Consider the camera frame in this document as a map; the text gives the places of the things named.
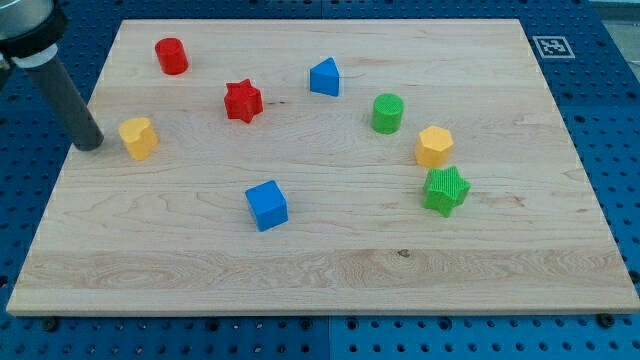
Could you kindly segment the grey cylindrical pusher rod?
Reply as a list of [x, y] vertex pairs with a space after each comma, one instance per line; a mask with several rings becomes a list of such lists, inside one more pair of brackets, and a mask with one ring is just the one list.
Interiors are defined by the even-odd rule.
[[104, 135], [58, 56], [24, 71], [78, 150], [91, 151], [102, 144]]

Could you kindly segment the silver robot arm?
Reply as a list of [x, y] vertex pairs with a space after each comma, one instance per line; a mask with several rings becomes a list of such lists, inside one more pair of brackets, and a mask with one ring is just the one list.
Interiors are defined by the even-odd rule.
[[1, 83], [23, 70], [72, 144], [91, 151], [104, 135], [59, 59], [57, 42], [67, 25], [58, 0], [1, 0]]

